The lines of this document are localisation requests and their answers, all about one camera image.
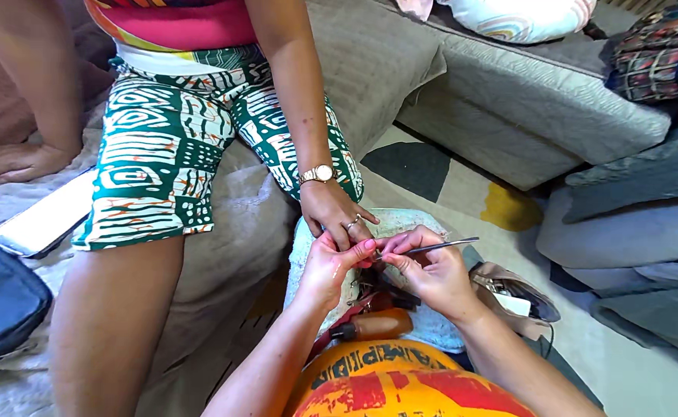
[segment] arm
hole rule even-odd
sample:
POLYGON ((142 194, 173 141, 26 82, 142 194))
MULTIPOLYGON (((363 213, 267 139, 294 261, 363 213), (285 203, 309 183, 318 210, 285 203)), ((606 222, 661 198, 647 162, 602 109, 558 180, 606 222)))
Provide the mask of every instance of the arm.
POLYGON ((562 373, 540 357, 477 298, 475 320, 455 319, 475 370, 542 417, 604 415, 562 373))
POLYGON ((0 2, 0 63, 28 101, 43 146, 0 146, 0 182, 59 171, 81 150, 74 41, 55 0, 0 2))
MULTIPOLYGON (((323 76, 304 0, 246 0, 251 23, 260 47, 272 68, 274 88, 295 144, 300 174, 319 165, 333 166, 328 149, 323 76)), ((373 223, 371 213, 352 202, 341 186, 308 181, 301 185, 303 216, 315 237, 321 225, 331 232, 340 249, 347 250, 350 238, 359 242, 372 237, 364 223, 350 233, 342 224, 357 213, 373 223)))
POLYGON ((375 250, 372 240, 337 252, 329 233, 311 246, 295 299, 205 408, 203 417, 277 416, 288 402, 323 319, 338 303, 347 271, 375 250))
POLYGON ((383 247, 382 260, 396 266, 429 307, 457 326, 478 373, 542 417, 603 416, 563 374, 529 349, 477 299, 459 251, 436 249, 414 259, 398 254, 441 242, 441 236, 418 226, 379 240, 378 245, 383 247))

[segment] silver ring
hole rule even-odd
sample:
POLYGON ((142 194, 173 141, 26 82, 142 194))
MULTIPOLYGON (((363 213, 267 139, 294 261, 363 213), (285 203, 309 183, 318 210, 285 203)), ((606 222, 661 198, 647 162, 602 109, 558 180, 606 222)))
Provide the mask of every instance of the silver ring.
POLYGON ((357 213, 357 216, 354 218, 354 221, 344 226, 344 229, 346 229, 346 231, 349 232, 349 229, 351 229, 353 225, 359 223, 360 220, 362 220, 362 215, 357 213))

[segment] smartphone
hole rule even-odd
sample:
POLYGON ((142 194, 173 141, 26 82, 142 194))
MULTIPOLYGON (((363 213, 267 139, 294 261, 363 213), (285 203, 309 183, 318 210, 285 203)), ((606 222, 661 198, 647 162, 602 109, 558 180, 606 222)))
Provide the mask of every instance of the smartphone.
POLYGON ((22 258, 45 257, 89 215, 96 176, 89 168, 0 224, 0 248, 22 258))

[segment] leg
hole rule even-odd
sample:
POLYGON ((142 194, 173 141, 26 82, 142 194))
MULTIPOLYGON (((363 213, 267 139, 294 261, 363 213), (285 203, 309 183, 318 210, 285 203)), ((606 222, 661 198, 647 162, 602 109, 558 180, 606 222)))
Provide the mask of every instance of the leg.
POLYGON ((51 322, 59 414, 133 415, 182 269, 184 237, 76 254, 51 322))
MULTIPOLYGON (((277 183, 296 200, 300 200, 298 169, 295 145, 290 140, 285 115, 277 103, 277 93, 271 80, 269 69, 252 70, 263 78, 250 80, 254 87, 247 89, 234 100, 231 113, 239 135, 257 152, 267 165, 277 183)), ((362 199, 365 187, 357 165, 344 141, 339 129, 334 109, 328 98, 326 104, 326 123, 328 125, 328 148, 334 168, 339 171, 339 185, 355 203, 362 199)))
POLYGON ((228 115, 123 69, 111 92, 93 205, 51 323, 60 414, 132 416, 182 268, 183 235, 207 232, 228 115))

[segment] bottle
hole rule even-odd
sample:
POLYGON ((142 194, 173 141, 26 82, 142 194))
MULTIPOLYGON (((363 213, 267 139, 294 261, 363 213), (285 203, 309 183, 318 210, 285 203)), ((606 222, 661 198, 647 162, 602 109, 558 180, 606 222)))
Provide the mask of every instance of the bottle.
POLYGON ((392 308, 355 315, 348 323, 329 329, 328 333, 332 339, 341 341, 381 341, 398 338, 413 329, 408 312, 392 308))

